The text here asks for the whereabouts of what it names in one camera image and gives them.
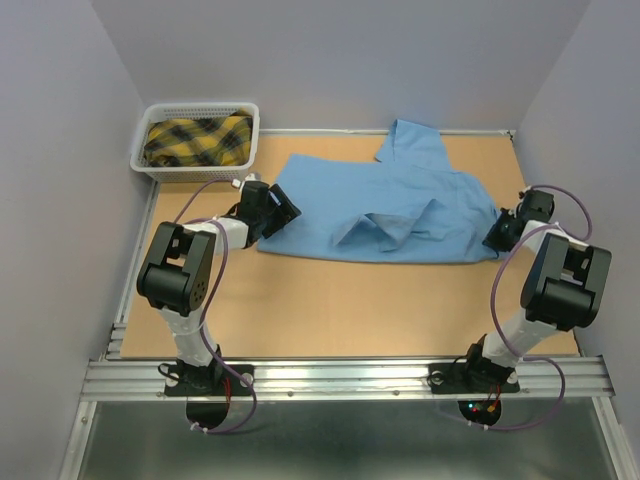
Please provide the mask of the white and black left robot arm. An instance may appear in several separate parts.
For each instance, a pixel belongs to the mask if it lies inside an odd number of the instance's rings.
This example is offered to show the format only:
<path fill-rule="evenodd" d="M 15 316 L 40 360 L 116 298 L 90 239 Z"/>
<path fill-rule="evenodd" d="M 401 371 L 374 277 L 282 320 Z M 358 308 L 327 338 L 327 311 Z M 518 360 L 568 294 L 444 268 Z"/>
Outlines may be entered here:
<path fill-rule="evenodd" d="M 169 327 L 176 360 L 158 367 L 169 397 L 211 396 L 230 387 L 206 314 L 229 254 L 268 239 L 301 215 L 282 188 L 249 177 L 236 180 L 240 199 L 227 213 L 157 227 L 140 267 L 136 289 Z"/>

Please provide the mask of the light blue long sleeve shirt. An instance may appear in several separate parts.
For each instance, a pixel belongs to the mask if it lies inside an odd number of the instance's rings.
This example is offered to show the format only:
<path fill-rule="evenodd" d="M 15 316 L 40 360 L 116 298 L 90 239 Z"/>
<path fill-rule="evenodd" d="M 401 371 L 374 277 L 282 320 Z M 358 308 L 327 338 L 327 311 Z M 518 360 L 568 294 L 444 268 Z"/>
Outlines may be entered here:
<path fill-rule="evenodd" d="M 276 179 L 301 214 L 258 243 L 322 260 L 467 264 L 499 254 L 483 241 L 499 217 L 473 175 L 451 166 L 440 133 L 395 121 L 372 162 L 293 154 Z"/>

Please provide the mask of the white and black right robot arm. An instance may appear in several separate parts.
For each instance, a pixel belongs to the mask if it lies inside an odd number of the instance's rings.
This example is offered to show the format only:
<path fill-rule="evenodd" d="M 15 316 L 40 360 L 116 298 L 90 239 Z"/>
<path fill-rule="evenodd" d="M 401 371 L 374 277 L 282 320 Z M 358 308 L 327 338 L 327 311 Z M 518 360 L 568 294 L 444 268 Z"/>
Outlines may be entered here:
<path fill-rule="evenodd" d="M 567 195 L 581 209 L 587 234 L 578 238 L 552 220 L 553 193 Z M 490 293 L 495 330 L 469 347 L 460 366 L 463 384 L 472 390 L 501 387 L 515 380 L 515 369 L 525 355 L 559 332 L 586 328 L 599 312 L 612 253 L 587 243 L 593 224 L 585 205 L 569 191 L 534 185 L 519 193 L 513 209 L 501 210 L 483 244 L 507 256 L 499 267 Z M 520 294 L 520 308 L 502 324 L 497 319 L 499 281 L 517 250 L 535 254 Z"/>

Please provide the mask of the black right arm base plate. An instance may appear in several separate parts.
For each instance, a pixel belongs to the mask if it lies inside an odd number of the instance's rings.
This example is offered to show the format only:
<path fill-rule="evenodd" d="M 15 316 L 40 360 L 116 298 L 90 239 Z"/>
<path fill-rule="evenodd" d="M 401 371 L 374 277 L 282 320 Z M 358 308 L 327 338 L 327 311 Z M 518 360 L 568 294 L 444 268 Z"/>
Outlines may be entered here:
<path fill-rule="evenodd" d="M 459 358 L 430 364 L 426 382 L 434 395 L 462 395 L 458 407 L 464 419 L 486 426 L 494 426 L 500 419 L 502 395 L 520 392 L 517 381 L 510 383 L 473 373 Z"/>

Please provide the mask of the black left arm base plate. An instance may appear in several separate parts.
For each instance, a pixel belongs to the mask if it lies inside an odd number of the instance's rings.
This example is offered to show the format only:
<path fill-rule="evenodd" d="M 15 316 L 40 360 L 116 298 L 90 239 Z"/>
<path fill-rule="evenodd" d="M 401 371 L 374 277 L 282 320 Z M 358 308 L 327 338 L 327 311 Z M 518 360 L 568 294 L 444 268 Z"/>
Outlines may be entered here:
<path fill-rule="evenodd" d="M 177 360 L 163 362 L 157 370 L 165 380 L 165 396 L 187 399 L 186 418 L 195 427 L 220 427 L 230 413 L 233 396 L 250 396 L 246 385 L 216 362 L 195 367 Z"/>

